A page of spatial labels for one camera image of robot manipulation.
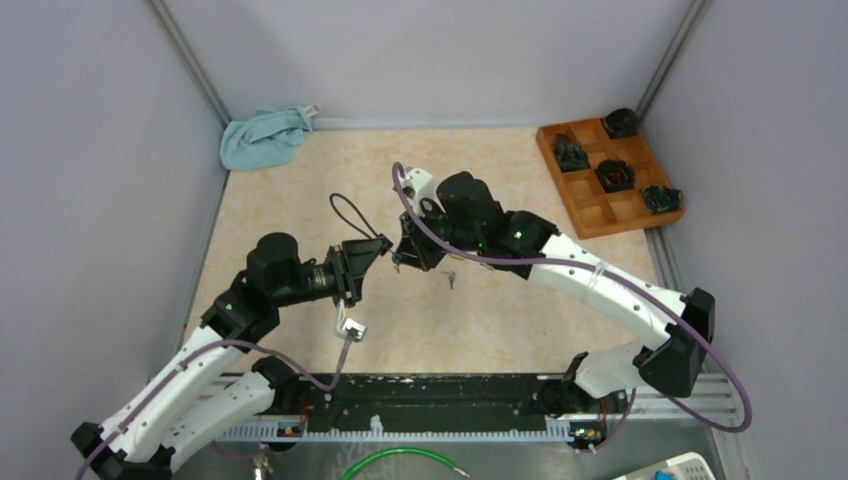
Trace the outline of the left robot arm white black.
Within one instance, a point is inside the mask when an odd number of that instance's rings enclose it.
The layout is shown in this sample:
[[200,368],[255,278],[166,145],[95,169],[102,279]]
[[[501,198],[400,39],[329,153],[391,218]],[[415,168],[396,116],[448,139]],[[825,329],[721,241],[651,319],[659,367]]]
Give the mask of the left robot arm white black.
[[336,308],[336,333],[344,341],[336,365],[342,369],[351,345],[366,332],[346,310],[361,300],[365,274],[391,245],[382,235],[343,241],[317,262],[301,260],[289,234],[263,236],[248,253],[245,269],[153,379],[112,416],[84,422],[72,433],[84,458],[76,476],[169,479],[198,450],[248,417],[268,409],[292,411],[301,378],[333,390],[340,372],[323,383],[259,342],[279,325],[281,308],[329,298]]

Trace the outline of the small silver keys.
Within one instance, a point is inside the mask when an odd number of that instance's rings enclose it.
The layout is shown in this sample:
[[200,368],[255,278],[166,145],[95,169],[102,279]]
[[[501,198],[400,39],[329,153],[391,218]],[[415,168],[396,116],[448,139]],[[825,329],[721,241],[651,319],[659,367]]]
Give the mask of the small silver keys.
[[446,277],[449,284],[449,288],[453,290],[457,278],[457,273],[455,271],[442,271],[442,274]]

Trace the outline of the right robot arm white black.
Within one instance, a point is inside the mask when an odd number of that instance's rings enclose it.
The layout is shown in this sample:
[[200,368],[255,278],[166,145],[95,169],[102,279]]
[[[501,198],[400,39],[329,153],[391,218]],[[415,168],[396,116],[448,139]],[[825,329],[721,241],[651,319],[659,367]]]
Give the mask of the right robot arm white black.
[[602,397],[642,386],[692,395],[712,351],[712,294],[659,287],[616,267],[554,223],[504,209],[468,171],[436,184],[429,172],[396,163],[391,175],[404,208],[396,262],[428,271],[454,254],[569,294],[631,332],[628,344],[574,357],[563,385],[569,408],[588,412]]

